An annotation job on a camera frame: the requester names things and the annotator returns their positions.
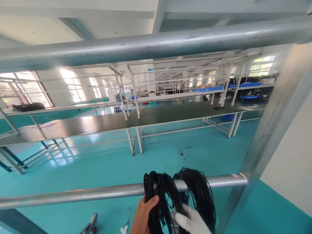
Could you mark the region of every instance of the galvanized steel pipe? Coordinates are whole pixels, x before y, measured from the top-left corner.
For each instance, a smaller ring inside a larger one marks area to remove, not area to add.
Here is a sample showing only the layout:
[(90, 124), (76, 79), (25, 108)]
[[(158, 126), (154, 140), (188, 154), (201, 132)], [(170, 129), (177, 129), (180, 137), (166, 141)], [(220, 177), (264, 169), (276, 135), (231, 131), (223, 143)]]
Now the galvanized steel pipe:
[(312, 17), (0, 50), (0, 73), (307, 42)]
[[(244, 186), (248, 183), (248, 180), (242, 174), (206, 177), (206, 179), (210, 187), (212, 188), (226, 186)], [(179, 191), (186, 191), (188, 189), (183, 180), (175, 180), (175, 184)], [(0, 198), (0, 210), (66, 202), (80, 202), (108, 198), (130, 197), (143, 194), (143, 183), (92, 189), (78, 189), (57, 193)]]

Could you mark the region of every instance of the white glove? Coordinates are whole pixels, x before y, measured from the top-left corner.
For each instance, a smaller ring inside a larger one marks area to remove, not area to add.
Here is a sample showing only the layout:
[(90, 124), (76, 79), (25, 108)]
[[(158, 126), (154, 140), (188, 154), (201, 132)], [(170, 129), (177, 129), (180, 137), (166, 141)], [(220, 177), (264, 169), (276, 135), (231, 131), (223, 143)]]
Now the white glove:
[(211, 234), (207, 225), (199, 215), (199, 213), (189, 207), (186, 204), (182, 204), (185, 214), (188, 216), (184, 216), (180, 213), (176, 212), (176, 209), (172, 211), (172, 219), (186, 231), (190, 232), (190, 234)]

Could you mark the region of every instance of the coiled black cable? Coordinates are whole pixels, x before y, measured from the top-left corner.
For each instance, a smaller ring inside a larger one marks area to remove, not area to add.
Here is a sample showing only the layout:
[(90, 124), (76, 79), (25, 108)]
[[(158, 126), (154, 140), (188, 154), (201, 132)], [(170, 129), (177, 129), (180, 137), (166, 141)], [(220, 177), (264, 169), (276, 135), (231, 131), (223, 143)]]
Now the coiled black cable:
[(182, 203), (189, 204), (190, 194), (192, 195), (194, 208), (198, 211), (201, 218), (212, 234), (215, 233), (216, 213), (212, 191), (206, 176), (197, 170), (182, 168), (175, 174), (173, 179), (182, 179), (189, 191), (180, 192)]
[[(158, 174), (155, 171), (152, 171), (150, 174), (145, 173), (144, 190), (146, 202), (148, 202), (152, 197), (156, 195), (159, 196), (158, 204), (151, 210), (149, 214), (148, 225), (150, 228), (150, 233), (163, 233), (162, 225), (163, 227), (164, 225), (167, 225), (169, 234), (172, 234), (172, 231), (174, 231), (175, 233), (174, 228), (172, 230), (172, 225), (174, 224), (170, 215), (169, 207), (175, 207), (176, 211), (183, 215), (185, 214), (185, 212), (182, 206), (180, 194), (177, 190), (174, 180), (166, 173)], [(166, 195), (168, 196), (168, 198), (171, 199), (172, 206), (168, 204)], [(179, 233), (187, 234), (188, 232), (180, 227)]]

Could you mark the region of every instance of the hand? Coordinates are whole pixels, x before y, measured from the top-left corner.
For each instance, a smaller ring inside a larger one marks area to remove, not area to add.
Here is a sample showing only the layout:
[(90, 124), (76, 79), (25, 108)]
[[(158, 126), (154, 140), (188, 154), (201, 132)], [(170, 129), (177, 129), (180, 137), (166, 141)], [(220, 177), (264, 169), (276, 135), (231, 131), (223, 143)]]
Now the hand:
[(136, 215), (132, 223), (130, 234), (150, 233), (150, 229), (148, 227), (149, 212), (157, 205), (158, 201), (159, 196), (155, 196), (146, 202), (144, 195), (137, 205)]
[(186, 204), (182, 204), (182, 206), (188, 217), (177, 213), (176, 209), (173, 209), (171, 215), (172, 219), (174, 219), (179, 226), (188, 231), (190, 234), (211, 234), (210, 230), (196, 210)]

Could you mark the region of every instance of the bare hand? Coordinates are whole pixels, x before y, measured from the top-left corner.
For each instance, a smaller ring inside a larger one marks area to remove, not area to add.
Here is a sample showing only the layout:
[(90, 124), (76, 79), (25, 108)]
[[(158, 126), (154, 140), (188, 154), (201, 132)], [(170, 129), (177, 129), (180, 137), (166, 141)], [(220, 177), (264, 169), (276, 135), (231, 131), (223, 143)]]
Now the bare hand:
[(159, 196), (155, 196), (146, 202), (144, 195), (137, 205), (136, 215), (132, 223), (130, 234), (150, 233), (150, 229), (148, 227), (149, 212), (157, 205), (158, 201)]

